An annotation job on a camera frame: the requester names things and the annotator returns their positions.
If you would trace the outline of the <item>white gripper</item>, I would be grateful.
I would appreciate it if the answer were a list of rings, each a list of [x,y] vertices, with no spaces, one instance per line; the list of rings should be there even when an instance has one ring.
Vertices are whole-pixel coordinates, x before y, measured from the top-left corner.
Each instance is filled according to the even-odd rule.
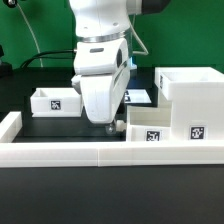
[[[116,133],[114,118],[130,79],[128,61],[125,38],[77,44],[72,86],[82,95],[88,119],[95,124],[107,124],[108,135]]]

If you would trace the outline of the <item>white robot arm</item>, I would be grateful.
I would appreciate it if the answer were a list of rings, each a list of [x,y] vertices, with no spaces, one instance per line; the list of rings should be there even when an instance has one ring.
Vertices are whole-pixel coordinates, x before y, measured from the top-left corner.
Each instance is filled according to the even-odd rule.
[[[75,16],[77,50],[72,86],[93,124],[116,131],[115,116],[130,80],[131,15],[162,12],[171,0],[69,0]]]

